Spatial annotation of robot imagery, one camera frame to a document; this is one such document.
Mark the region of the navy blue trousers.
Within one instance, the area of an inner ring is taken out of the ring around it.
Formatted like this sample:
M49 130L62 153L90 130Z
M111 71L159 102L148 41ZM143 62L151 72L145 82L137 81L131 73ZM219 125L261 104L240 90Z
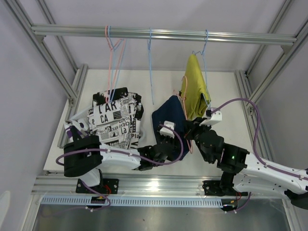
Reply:
M177 96L171 96L165 103L163 103L156 111L152 113L152 125L154 130L154 136L156 143L160 143L164 140L164 136L159 134L159 125L164 124L165 121L173 122L175 124L173 130L176 131L182 142L183 142L183 155L180 160L182 160L185 155L189 152L189 146L187 140L184 138L184 121L185 115L181 103Z

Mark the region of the yellow green trousers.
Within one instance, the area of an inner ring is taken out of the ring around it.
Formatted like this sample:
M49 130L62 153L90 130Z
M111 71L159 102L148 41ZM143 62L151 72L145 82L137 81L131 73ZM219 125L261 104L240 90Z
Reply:
M192 54L188 58L180 90L184 112L189 120L194 120L205 114L208 109L205 95L205 79L196 55Z

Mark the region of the white black lettered trousers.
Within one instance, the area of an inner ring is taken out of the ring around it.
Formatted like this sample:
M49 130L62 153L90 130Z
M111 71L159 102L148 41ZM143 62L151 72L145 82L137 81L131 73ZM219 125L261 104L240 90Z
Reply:
M144 112L141 96L123 91L115 93L109 101L108 94L106 91L93 95L92 108L88 111L90 134L112 147L137 149Z

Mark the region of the black white patterned trousers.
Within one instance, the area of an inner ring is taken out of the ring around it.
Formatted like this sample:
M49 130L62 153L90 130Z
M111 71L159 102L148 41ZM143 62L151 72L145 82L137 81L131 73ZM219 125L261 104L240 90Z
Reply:
M134 92L129 92L127 87L117 88L114 90L107 90L104 92L98 92L93 94L92 106L98 106L106 103L106 97L113 96L112 102L122 100L123 103L133 105L133 118L141 120L144 112L143 105L141 103L141 96Z

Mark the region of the light blue hanger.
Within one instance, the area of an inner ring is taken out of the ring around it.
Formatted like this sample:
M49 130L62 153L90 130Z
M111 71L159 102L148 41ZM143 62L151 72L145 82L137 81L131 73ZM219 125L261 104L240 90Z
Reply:
M205 73L205 103L207 105L208 108L211 107L211 98L210 98L210 94L208 91L208 81L207 81L207 66L206 66L206 58L205 58L205 53L206 53L206 46L207 46L207 42L208 42L208 36L209 36L209 32L206 29L205 30L205 43L203 46L203 49L200 51L192 51L192 54L197 55L200 54L203 60L203 64L204 64L204 73Z
M152 42L152 29L149 28L149 38L147 40L147 51L148 51L148 61L149 61L149 78L150 78L150 88L151 88L151 100L152 100L152 105L154 105L151 42Z
M115 51L115 55L114 55L114 71L113 71L112 90L116 89L119 74L120 74L120 71L121 71L121 66L122 66L122 63L123 63L123 56L125 54L126 41L127 40L124 39L124 38L122 40L123 41L122 41L121 45L117 48L117 50Z

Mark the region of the purple camouflage trousers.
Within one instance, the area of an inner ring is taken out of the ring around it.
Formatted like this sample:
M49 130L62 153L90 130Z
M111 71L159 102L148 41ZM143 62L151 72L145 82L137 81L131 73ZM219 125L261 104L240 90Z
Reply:
M89 122L85 118L65 121L64 129L68 135L69 143L78 141L90 135Z

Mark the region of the white plastic basket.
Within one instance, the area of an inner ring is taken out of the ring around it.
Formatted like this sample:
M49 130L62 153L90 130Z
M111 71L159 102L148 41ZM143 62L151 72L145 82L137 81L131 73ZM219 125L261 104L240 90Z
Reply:
M141 120L133 118L133 105L117 106L106 103L87 108L69 120L85 118L89 122L90 135L97 136L101 143L124 149L136 149L145 138Z

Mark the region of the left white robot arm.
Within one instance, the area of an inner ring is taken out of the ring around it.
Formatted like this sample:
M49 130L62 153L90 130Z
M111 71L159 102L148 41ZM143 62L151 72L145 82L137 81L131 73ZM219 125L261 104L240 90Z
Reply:
M64 167L64 176L79 178L93 193L103 189L102 170L106 167L125 167L147 171L154 167L170 165L180 160L183 144L177 133L165 129L158 132L157 144L137 149L121 149L99 141L98 136L81 138L75 135L73 142L64 147L64 153L56 163Z

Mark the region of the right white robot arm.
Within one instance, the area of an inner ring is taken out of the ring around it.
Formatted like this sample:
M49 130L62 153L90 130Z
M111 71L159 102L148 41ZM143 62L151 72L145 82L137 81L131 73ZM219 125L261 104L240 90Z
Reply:
M185 121L184 137L194 141L205 162L222 170L219 180L205 180L205 195L235 196L262 194L290 200L301 209L308 208L308 172L288 168L255 153L228 144L205 119Z

